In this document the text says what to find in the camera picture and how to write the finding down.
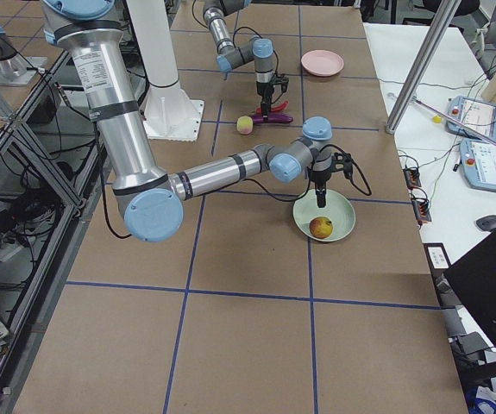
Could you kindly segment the orange black connector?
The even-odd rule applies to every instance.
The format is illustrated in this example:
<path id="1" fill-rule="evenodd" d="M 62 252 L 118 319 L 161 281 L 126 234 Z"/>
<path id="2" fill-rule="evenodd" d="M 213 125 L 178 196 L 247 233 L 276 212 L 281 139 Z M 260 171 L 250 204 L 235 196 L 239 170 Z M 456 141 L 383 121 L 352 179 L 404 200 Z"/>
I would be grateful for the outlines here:
<path id="1" fill-rule="evenodd" d="M 432 221 L 430 215 L 430 201 L 428 198 L 411 196 L 411 205 L 419 225 L 430 223 Z"/>
<path id="2" fill-rule="evenodd" d="M 407 167 L 403 169 L 405 183 L 408 189 L 421 187 L 420 172 L 416 167 Z"/>

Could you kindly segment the black computer mouse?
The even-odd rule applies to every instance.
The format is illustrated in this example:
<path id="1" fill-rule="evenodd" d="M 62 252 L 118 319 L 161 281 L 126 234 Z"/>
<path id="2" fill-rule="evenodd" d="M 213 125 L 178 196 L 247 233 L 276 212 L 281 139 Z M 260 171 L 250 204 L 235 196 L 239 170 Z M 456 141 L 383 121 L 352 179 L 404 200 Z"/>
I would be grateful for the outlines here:
<path id="1" fill-rule="evenodd" d="M 475 221 L 475 225 L 481 231 L 491 232 L 496 229 L 496 215 L 487 215 L 478 218 Z"/>

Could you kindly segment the upper blue teach pendant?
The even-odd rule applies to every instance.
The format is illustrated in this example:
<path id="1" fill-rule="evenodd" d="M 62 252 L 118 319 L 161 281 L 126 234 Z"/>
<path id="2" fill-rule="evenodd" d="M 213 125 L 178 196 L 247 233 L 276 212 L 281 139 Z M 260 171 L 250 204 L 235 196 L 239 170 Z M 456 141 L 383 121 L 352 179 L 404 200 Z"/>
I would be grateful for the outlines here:
<path id="1" fill-rule="evenodd" d="M 458 96 L 449 101 L 448 114 L 471 129 L 496 141 L 496 103 Z"/>

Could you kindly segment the reach grabber stick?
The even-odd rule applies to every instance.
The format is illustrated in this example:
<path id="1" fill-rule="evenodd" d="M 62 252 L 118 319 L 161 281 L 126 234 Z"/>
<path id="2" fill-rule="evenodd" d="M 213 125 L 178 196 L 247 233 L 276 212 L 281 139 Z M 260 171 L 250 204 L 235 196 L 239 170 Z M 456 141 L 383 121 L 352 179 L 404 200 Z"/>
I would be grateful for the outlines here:
<path id="1" fill-rule="evenodd" d="M 448 112 L 440 111 L 423 102 L 416 95 L 409 99 L 409 104 L 417 104 L 440 116 L 454 129 L 455 134 L 465 131 L 471 138 L 477 138 L 496 147 L 496 103 L 489 103 L 459 96 L 460 102 L 453 104 Z"/>

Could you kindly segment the white label card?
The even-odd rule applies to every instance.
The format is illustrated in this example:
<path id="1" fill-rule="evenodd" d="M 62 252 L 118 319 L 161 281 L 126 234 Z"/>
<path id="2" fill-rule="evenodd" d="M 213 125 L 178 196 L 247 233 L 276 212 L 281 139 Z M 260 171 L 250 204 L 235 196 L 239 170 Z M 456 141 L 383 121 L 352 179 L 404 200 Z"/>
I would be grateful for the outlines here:
<path id="1" fill-rule="evenodd" d="M 425 243 L 424 252 L 432 271 L 448 269 L 450 267 L 451 262 L 441 242 Z"/>

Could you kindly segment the aluminium table frame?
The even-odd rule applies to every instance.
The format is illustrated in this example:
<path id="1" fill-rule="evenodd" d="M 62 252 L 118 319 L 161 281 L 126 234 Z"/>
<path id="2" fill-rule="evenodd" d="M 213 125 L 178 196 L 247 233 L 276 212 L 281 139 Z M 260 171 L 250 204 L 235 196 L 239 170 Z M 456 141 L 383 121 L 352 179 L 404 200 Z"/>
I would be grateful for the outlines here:
<path id="1" fill-rule="evenodd" d="M 67 53 L 28 58 L 25 85 L 0 84 L 0 413 L 12 411 L 109 171 Z"/>

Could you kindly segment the lower blue teach pendant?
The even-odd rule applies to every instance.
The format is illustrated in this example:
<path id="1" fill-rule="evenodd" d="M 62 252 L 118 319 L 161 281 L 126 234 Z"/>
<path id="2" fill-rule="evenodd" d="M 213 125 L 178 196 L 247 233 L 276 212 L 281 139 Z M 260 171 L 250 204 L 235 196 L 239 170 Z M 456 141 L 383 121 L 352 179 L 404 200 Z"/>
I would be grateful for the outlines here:
<path id="1" fill-rule="evenodd" d="M 460 142 L 461 167 L 468 185 L 496 192 L 496 147 L 490 143 L 464 138 Z"/>

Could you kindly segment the blue teach pendant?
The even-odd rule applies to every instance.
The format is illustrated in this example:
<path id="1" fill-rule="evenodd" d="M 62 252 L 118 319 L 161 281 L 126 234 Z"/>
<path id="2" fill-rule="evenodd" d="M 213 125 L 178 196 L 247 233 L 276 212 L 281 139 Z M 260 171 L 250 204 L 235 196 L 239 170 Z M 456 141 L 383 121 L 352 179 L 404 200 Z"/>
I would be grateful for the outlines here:
<path id="1" fill-rule="evenodd" d="M 496 192 L 496 147 L 490 143 L 464 138 L 460 142 L 461 167 L 468 185 Z"/>
<path id="2" fill-rule="evenodd" d="M 496 103 L 458 96 L 449 101 L 448 114 L 471 129 L 496 141 Z"/>

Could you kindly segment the white side table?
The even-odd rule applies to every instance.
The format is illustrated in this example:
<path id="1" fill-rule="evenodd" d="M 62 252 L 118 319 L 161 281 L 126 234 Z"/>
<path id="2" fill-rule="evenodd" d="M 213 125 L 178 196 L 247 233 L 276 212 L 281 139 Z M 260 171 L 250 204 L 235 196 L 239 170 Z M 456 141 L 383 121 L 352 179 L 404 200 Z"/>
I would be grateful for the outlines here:
<path id="1" fill-rule="evenodd" d="M 428 29 L 367 23 L 364 26 L 384 103 L 391 110 Z M 433 107 L 445 112 L 460 95 L 479 97 L 487 80 L 456 28 L 444 34 L 394 137 L 398 149 L 419 164 L 421 185 L 430 199 L 431 223 L 420 229 L 423 242 L 439 242 L 451 261 L 459 260 L 486 237 L 477 219 L 496 215 L 496 192 L 471 188 L 458 162 L 459 137 L 434 122 Z"/>

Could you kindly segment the upper orange black connector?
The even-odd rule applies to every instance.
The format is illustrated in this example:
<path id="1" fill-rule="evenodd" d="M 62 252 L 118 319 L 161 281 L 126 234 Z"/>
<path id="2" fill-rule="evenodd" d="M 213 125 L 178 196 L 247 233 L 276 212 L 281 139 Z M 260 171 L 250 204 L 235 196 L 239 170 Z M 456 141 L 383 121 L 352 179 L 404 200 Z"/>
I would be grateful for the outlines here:
<path id="1" fill-rule="evenodd" d="M 405 183 L 408 189 L 421 187 L 420 172 L 416 167 L 407 167 L 403 169 Z"/>

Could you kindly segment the red chili pepper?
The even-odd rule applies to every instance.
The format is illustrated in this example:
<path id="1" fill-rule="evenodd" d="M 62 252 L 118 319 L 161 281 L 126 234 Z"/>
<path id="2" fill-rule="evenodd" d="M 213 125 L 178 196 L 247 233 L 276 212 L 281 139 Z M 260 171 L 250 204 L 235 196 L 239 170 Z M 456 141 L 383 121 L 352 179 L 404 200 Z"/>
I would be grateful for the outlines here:
<path id="1" fill-rule="evenodd" d="M 276 105 L 276 106 L 272 106 L 270 109 L 269 109 L 269 112 L 270 113 L 274 113 L 274 112 L 283 112 L 287 107 L 288 107 L 288 104 L 289 102 L 288 101 L 284 101 L 283 103 L 279 104 L 279 105 Z M 255 114 L 256 115 L 261 115 L 262 114 L 262 109 L 261 108 L 257 108 L 255 110 Z"/>

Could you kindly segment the lower orange black connector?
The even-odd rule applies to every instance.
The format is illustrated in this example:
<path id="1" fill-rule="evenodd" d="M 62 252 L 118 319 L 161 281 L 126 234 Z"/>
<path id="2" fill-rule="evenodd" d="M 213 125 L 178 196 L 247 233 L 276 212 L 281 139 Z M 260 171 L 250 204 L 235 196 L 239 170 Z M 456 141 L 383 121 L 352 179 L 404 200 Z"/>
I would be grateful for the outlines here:
<path id="1" fill-rule="evenodd" d="M 430 215 L 430 201 L 428 198 L 411 196 L 411 205 L 419 225 L 430 223 L 432 221 Z"/>

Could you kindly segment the white power strip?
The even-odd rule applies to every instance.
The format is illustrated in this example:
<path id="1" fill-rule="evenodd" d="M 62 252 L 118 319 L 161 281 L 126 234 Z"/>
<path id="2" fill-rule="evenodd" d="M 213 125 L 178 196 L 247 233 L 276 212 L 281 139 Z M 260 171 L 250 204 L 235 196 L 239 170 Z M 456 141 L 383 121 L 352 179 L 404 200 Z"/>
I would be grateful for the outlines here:
<path id="1" fill-rule="evenodd" d="M 17 242 L 0 241 L 0 262 L 6 262 L 23 250 L 23 246 Z"/>

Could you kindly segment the purple eggplant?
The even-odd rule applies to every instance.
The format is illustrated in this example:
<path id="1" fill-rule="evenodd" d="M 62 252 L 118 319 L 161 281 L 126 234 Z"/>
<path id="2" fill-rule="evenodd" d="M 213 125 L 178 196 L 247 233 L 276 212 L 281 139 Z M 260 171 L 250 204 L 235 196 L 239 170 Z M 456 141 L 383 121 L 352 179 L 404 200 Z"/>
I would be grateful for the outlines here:
<path id="1" fill-rule="evenodd" d="M 293 117 L 284 113 L 270 113 L 267 117 L 262 114 L 254 114 L 249 116 L 253 124 L 290 124 L 293 122 Z"/>

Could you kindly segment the pink plate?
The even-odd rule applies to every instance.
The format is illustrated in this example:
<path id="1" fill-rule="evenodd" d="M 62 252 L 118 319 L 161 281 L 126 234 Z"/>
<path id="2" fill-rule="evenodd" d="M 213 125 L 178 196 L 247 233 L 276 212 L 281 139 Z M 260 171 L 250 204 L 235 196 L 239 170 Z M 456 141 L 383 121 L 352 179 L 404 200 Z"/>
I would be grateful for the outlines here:
<path id="1" fill-rule="evenodd" d="M 337 53 L 328 50 L 312 50 L 301 58 L 301 66 L 311 75 L 331 77 L 344 68 L 344 60 Z"/>

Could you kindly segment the yellow pink peach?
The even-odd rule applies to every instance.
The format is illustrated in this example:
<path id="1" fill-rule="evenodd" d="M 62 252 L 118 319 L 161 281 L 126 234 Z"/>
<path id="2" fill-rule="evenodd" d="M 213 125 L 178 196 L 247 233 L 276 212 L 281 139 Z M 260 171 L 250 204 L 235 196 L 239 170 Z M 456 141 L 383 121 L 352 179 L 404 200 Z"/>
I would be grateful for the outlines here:
<path id="1" fill-rule="evenodd" d="M 241 135 L 249 135 L 254 128 L 254 120 L 251 116 L 240 116 L 236 121 L 236 130 Z"/>

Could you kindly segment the aluminium frame post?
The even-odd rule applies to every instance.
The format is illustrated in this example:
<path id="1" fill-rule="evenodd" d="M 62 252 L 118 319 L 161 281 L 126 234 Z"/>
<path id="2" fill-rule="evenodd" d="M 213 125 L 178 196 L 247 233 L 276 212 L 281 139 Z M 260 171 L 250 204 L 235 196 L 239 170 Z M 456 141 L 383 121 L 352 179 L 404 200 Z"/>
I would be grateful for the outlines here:
<path id="1" fill-rule="evenodd" d="M 387 119 L 386 132 L 388 134 L 393 135 L 399 126 L 460 3 L 461 0 L 443 0 L 439 4 L 436 15 L 432 19 L 423 43 Z"/>

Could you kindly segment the green plate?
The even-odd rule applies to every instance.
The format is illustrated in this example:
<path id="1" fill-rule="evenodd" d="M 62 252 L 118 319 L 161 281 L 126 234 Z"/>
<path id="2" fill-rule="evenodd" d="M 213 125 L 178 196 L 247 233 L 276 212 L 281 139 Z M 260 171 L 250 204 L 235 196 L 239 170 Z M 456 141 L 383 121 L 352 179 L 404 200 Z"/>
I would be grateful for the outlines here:
<path id="1" fill-rule="evenodd" d="M 318 242 L 336 242 L 347 237 L 355 227 L 355 209 L 340 193 L 327 190 L 325 206 L 317 206 L 317 195 L 314 190 L 297 200 L 292 208 L 294 222 L 301 232 Z M 311 230 L 311 221 L 325 217 L 331 221 L 332 229 L 326 237 L 317 237 Z"/>

